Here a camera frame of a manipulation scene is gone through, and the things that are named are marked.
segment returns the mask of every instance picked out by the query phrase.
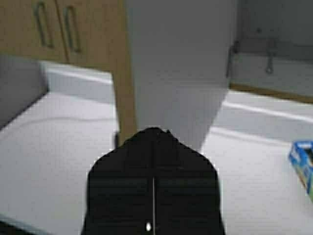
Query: blue box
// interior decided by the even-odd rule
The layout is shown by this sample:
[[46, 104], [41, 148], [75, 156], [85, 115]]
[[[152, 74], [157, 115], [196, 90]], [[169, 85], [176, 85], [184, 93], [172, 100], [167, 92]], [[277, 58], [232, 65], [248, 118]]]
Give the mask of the blue box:
[[295, 141], [289, 160], [313, 202], [313, 141]]

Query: wooden cabinet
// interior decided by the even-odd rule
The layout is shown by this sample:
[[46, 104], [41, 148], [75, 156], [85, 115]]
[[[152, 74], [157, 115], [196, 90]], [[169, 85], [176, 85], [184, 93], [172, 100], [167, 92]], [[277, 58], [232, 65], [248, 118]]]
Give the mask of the wooden cabinet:
[[124, 0], [58, 0], [69, 62], [110, 71], [121, 140], [137, 132]]
[[54, 0], [0, 1], [0, 52], [64, 63]]
[[1, 0], [0, 53], [112, 73], [120, 143], [137, 132], [124, 0]]

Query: white wall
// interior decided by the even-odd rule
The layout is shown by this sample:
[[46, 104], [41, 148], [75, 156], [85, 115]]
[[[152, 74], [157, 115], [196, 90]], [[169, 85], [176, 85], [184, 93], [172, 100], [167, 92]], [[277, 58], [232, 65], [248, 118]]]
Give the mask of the white wall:
[[139, 129], [199, 149], [227, 91], [235, 0], [127, 0]]
[[284, 42], [313, 45], [311, 0], [240, 0], [245, 37], [278, 37]]
[[0, 55], [0, 129], [46, 92], [37, 61]]

